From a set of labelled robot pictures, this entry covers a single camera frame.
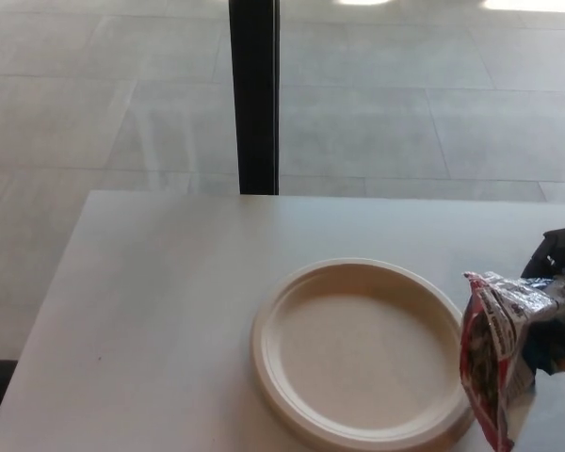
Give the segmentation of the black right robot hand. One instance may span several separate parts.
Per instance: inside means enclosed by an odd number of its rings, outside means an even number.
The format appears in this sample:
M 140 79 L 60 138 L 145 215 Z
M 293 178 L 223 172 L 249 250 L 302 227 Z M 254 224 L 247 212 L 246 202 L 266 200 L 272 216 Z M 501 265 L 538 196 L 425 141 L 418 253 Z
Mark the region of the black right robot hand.
M 565 228 L 543 234 L 521 277 L 535 288 L 549 289 L 556 300 L 561 299 L 561 284 L 565 284 Z M 528 328 L 523 357 L 534 372 L 565 372 L 565 309 Z

